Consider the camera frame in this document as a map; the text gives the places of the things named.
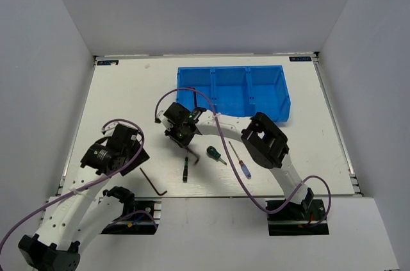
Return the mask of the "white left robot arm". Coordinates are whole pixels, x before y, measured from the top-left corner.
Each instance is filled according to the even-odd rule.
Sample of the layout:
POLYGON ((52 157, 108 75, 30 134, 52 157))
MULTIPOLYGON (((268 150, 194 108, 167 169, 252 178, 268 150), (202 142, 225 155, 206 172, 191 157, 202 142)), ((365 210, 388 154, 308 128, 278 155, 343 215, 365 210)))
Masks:
POLYGON ((69 191, 54 200, 56 208, 33 235, 24 235, 18 248, 35 270, 75 270, 81 251, 106 226, 135 213, 135 195, 122 186, 107 189, 109 179, 125 176, 149 159, 139 126, 114 119, 102 127, 80 160, 69 191))

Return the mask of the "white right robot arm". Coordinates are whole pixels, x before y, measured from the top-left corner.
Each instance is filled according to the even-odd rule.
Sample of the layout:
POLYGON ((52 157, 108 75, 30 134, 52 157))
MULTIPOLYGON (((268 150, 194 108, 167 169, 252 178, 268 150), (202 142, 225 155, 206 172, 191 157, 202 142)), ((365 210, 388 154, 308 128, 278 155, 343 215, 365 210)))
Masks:
POLYGON ((264 113, 252 117, 214 114, 196 107, 192 111, 179 103, 156 114, 165 126, 165 135, 178 146, 187 148, 195 135, 220 135, 242 143, 252 160, 275 177, 289 203, 281 213, 302 220, 313 210, 313 191, 302 182, 290 157, 287 136, 264 113))

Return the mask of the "slim green black screwdriver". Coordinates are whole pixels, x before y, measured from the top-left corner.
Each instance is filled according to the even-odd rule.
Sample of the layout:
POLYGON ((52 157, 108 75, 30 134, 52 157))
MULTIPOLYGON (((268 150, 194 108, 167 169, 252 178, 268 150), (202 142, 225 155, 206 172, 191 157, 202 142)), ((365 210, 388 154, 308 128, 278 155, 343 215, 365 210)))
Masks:
POLYGON ((189 166, 189 158, 186 156, 184 158, 184 167, 183 167, 183 176, 182 176, 182 181, 184 183, 188 182, 188 166, 189 166))

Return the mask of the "stubby green screwdriver centre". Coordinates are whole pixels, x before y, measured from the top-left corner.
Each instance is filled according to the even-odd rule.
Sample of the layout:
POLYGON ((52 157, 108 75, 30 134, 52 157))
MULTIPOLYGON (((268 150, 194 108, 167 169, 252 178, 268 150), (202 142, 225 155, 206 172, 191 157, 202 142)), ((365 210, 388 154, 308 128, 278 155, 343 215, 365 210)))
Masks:
POLYGON ((227 163, 222 159, 221 154, 213 146, 208 146, 206 153, 211 159, 227 165, 227 163))

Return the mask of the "blue three-compartment bin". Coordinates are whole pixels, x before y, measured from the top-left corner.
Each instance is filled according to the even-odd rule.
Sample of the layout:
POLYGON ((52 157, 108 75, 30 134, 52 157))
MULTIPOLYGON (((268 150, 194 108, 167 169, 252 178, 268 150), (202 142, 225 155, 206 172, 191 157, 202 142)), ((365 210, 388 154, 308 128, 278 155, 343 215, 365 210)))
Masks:
POLYGON ((287 122, 290 116, 291 99, 280 65, 180 67, 177 87, 176 102, 189 110, 196 106, 211 108, 203 96, 187 91, 194 88, 224 115, 251 117, 262 112, 279 123, 287 122))

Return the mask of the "dark left corner label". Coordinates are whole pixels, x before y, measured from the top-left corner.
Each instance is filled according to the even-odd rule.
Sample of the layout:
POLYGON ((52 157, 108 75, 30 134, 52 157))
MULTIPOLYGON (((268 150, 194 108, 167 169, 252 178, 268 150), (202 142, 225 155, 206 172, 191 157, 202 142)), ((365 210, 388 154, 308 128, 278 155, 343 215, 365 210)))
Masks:
POLYGON ((118 60, 99 60, 97 61, 97 65, 100 66, 110 66, 110 65, 118 65, 119 61, 118 60))

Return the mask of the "dark corner label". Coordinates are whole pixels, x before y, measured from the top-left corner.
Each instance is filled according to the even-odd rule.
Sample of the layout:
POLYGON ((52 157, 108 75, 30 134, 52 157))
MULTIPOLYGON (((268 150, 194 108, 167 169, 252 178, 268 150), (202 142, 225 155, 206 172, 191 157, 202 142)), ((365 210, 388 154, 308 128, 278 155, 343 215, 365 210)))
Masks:
POLYGON ((99 60, 97 61, 97 65, 100 66, 110 66, 110 65, 118 65, 119 61, 118 60, 99 60))
POLYGON ((289 60, 291 62, 311 62, 312 58, 310 56, 290 56, 289 60))

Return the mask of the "dark right corner label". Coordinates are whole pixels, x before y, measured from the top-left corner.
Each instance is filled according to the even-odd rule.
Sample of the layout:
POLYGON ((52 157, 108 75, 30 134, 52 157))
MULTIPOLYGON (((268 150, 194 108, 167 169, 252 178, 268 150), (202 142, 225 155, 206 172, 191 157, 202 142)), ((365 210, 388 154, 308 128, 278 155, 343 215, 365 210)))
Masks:
POLYGON ((311 62, 312 58, 310 56, 290 56, 289 60, 291 62, 311 62))

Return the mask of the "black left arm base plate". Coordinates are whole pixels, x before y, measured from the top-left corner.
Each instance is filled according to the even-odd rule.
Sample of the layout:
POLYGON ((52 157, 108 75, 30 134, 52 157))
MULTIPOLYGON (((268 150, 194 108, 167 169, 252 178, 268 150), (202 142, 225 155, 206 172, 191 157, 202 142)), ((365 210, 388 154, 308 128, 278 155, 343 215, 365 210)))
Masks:
POLYGON ((123 207, 121 216, 108 224, 105 235, 154 235, 160 226, 161 199, 135 199, 123 207))

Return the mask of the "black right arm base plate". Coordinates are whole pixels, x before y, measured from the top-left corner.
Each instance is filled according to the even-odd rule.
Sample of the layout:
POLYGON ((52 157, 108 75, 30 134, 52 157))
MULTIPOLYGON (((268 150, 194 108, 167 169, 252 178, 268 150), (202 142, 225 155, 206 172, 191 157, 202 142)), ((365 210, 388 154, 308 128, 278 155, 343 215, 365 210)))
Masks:
POLYGON ((305 215, 294 215, 290 205, 276 214, 267 215, 269 236, 329 235, 326 220, 316 225, 325 215, 324 202, 314 199, 305 215))

